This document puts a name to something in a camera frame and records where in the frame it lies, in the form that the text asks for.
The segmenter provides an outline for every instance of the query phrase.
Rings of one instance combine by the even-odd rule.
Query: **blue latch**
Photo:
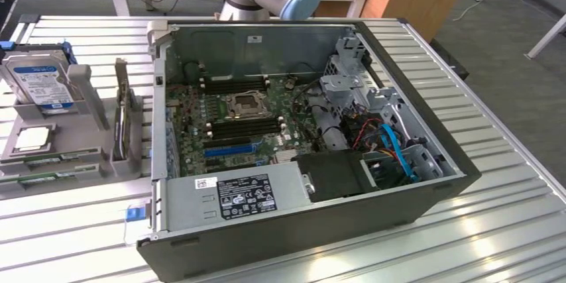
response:
[[[0,48],[4,51],[12,51],[16,47],[16,42],[13,41],[0,41]]]
[[[145,218],[144,207],[128,208],[125,212],[125,222],[144,220],[144,218]]]

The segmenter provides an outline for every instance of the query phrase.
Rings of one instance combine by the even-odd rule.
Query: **red cable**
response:
[[[352,149],[355,149],[355,147],[358,146],[358,142],[360,141],[363,131],[366,130],[366,126],[367,126],[367,124],[368,124],[371,121],[382,122],[382,120],[380,120],[380,119],[367,119],[367,121],[366,121],[366,122],[363,123],[363,125],[362,125],[362,129],[360,129],[360,132],[358,133],[358,137],[355,138],[355,142],[354,142]]]

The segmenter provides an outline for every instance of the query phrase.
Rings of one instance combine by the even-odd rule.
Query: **hard drive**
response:
[[[64,45],[19,45],[4,53],[0,72],[21,104],[36,104],[44,114],[69,111],[81,99],[67,78],[69,55]]]

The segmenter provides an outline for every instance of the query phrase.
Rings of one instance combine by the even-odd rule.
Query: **gray carpet floor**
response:
[[[458,0],[436,40],[466,67],[466,82],[511,132],[566,185],[566,38],[558,36],[536,59],[523,54],[552,27],[554,17],[530,0],[484,0],[452,21],[474,0]],[[175,0],[163,0],[147,12],[141,0],[129,0],[132,15],[163,15]],[[220,0],[179,0],[168,15],[209,16]],[[41,15],[115,15],[111,0],[20,0],[16,17]]]

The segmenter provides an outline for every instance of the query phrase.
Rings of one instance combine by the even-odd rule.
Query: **aluminum rail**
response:
[[[169,20],[201,19],[164,17]],[[92,66],[101,97],[113,97],[113,61],[128,61],[144,97],[151,147],[151,17],[41,17],[15,40],[73,44]],[[565,190],[410,25],[364,20],[483,176],[415,223],[207,274],[187,282],[551,282],[566,279]],[[379,67],[374,65],[380,77]],[[0,135],[15,97],[0,85]],[[145,161],[145,174],[149,167]],[[124,210],[148,200],[148,178],[0,201],[0,282],[157,282],[132,245],[143,231]]]

